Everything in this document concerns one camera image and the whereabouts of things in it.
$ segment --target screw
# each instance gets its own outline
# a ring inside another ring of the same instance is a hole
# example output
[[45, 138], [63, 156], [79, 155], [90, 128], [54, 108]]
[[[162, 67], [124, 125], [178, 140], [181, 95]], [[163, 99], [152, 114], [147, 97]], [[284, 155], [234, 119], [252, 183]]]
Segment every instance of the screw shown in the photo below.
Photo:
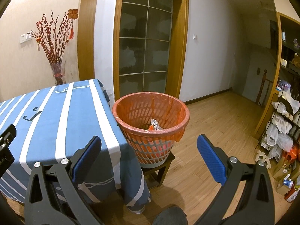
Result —
[[60, 163], [62, 164], [62, 165], [65, 165], [65, 164], [67, 164], [69, 162], [69, 159], [68, 158], [64, 158], [64, 159], [62, 159], [61, 161], [60, 161]]
[[265, 165], [265, 162], [263, 162], [262, 160], [259, 160], [259, 161], [258, 161], [258, 165], [260, 165], [260, 166], [263, 167], [263, 166]]
[[34, 164], [34, 167], [39, 167], [40, 165], [41, 165], [40, 162], [36, 162], [36, 163]]
[[236, 157], [230, 157], [230, 158], [229, 158], [229, 161], [230, 161], [231, 163], [237, 163], [237, 162], [238, 162], [238, 159], [237, 159]]

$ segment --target wall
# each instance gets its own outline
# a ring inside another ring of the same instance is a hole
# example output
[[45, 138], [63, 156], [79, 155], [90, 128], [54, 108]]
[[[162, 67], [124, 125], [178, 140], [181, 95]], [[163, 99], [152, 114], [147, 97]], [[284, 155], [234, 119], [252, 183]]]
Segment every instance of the wall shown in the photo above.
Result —
[[277, 12], [283, 13], [300, 22], [300, 18], [289, 0], [274, 0]]
[[244, 36], [242, 17], [229, 0], [190, 0], [179, 98], [188, 101], [229, 87], [242, 94], [248, 71]]
[[[266, 47], [252, 45], [250, 53], [250, 66], [247, 75], [246, 85], [243, 91], [243, 96], [250, 99], [251, 101], [256, 101], [257, 94], [260, 90], [264, 70], [267, 72], [267, 79], [273, 80], [275, 76], [276, 67], [274, 64], [276, 60], [272, 57], [271, 53]], [[257, 68], [260, 68], [260, 75], [257, 75]], [[263, 99], [266, 94], [268, 87], [268, 82], [265, 82], [264, 89], [260, 98], [260, 103], [263, 103]], [[269, 98], [269, 93], [271, 92], [272, 84], [268, 92], [266, 101]]]
[[[20, 35], [36, 31], [35, 23], [46, 13], [59, 15], [58, 23], [68, 9], [79, 8], [80, 0], [12, 0], [0, 19], [0, 100], [50, 87], [55, 79], [46, 55], [33, 38], [20, 44]], [[65, 49], [63, 60], [66, 82], [78, 81], [77, 23], [74, 21], [74, 39]]]
[[[188, 38], [180, 99], [199, 98], [229, 87], [242, 94], [247, 42], [241, 16], [228, 0], [190, 0]], [[95, 18], [95, 77], [113, 95], [112, 47], [116, 0], [98, 0]]]
[[116, 0], [97, 0], [94, 28], [95, 78], [104, 85], [110, 99], [115, 102], [113, 89], [113, 28]]
[[270, 20], [277, 22], [276, 12], [268, 9], [260, 9], [258, 13], [243, 14], [243, 20], [248, 42], [270, 48]]

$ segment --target light switch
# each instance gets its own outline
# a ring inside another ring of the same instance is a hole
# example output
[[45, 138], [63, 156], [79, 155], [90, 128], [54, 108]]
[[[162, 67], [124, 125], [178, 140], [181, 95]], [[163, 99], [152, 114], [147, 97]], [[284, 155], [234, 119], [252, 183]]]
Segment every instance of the light switch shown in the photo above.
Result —
[[25, 41], [29, 41], [29, 40], [32, 39], [31, 32], [32, 31], [20, 36], [20, 44], [24, 43]]

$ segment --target tablecloth pattern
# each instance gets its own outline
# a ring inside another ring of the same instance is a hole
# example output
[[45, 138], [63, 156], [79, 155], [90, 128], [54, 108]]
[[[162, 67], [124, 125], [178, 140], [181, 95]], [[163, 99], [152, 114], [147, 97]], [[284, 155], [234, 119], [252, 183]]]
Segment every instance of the tablecloth pattern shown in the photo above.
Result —
[[[10, 124], [17, 136], [9, 146], [15, 162], [0, 180], [7, 197], [24, 202], [35, 162], [51, 165], [70, 158], [96, 135], [102, 150], [79, 190], [88, 203], [103, 201], [122, 189], [124, 202], [135, 213], [151, 201], [139, 162], [109, 108], [98, 80], [53, 86], [0, 103], [0, 132]], [[59, 186], [60, 200], [65, 201]]]

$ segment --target red tassel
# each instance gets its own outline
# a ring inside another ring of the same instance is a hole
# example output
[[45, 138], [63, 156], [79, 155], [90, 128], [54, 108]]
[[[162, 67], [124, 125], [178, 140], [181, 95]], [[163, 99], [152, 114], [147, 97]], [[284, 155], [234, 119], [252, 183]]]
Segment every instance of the red tassel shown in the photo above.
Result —
[[72, 25], [71, 33], [70, 33], [70, 36], [69, 36], [69, 40], [72, 40], [73, 38], [74, 38], [74, 30], [73, 30], [73, 25]]

